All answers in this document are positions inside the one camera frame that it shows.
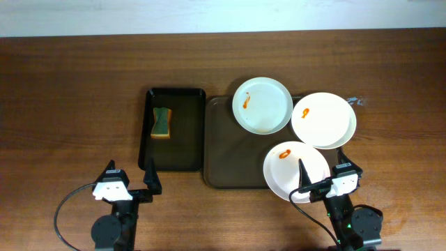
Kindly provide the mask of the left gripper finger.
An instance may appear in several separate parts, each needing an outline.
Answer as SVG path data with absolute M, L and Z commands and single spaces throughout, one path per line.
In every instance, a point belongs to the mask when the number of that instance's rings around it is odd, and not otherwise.
M 110 182 L 114 178 L 116 178 L 115 162 L 113 160 L 110 160 L 105 169 L 99 175 L 99 177 L 97 177 L 95 182 L 96 183 Z
M 152 158 L 150 158 L 145 165 L 143 182 L 146 184 L 147 189 L 151 192 L 152 195 L 162 194 L 162 185 L 157 175 L 155 163 Z

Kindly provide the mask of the pale green plate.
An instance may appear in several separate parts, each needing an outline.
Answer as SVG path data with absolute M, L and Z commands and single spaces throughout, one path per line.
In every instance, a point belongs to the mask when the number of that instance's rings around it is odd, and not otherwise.
M 289 123 L 293 100 L 282 83 L 269 77 L 255 77 L 237 88 L 232 99 L 232 111 L 245 130 L 257 135 L 270 135 Z

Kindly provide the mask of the yellow green sponge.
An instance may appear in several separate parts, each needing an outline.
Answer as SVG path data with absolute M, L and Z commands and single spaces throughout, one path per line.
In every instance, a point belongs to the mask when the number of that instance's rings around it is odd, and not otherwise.
M 169 139 L 172 111 L 166 107 L 154 107 L 154 123 L 151 130 L 152 139 Z

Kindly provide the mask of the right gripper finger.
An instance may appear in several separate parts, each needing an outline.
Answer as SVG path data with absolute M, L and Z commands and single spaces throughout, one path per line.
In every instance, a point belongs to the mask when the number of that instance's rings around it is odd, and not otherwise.
M 305 165 L 304 165 L 302 159 L 299 159 L 298 164 L 299 164 L 299 169 L 300 169 L 300 181 L 299 181 L 298 192 L 299 193 L 308 192 L 309 187 L 311 186 L 312 182 L 309 178 L 309 174 L 307 173 L 307 170 L 305 169 Z
M 351 161 L 346 157 L 341 146 L 337 148 L 337 158 L 339 161 L 339 163 L 337 164 L 337 168 L 345 168 L 352 166 Z

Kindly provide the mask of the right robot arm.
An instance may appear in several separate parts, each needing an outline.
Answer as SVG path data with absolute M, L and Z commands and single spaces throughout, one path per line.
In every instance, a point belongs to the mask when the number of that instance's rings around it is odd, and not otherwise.
M 376 250 L 382 243 L 380 231 L 383 212 L 372 206 L 353 205 L 349 195 L 359 187 L 362 169 L 337 148 L 339 163 L 332 168 L 333 175 L 322 181 L 311 183 L 303 161 L 299 160 L 300 185 L 289 193 L 290 203 L 305 217 L 322 227 L 333 239 L 330 250 Z M 324 203 L 334 231 L 303 212 L 293 201 L 295 193 L 309 193 L 311 203 Z

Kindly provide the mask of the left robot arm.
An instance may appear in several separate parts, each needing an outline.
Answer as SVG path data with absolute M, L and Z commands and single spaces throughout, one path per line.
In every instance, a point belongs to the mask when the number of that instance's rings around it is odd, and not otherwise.
M 110 204 L 111 213 L 99 217 L 91 227 L 95 250 L 134 250 L 139 205 L 151 203 L 155 195 L 162 194 L 153 160 L 144 167 L 144 171 L 145 189 L 129 190 L 128 175 L 124 170 L 115 168 L 113 160 L 96 179 L 93 196 Z

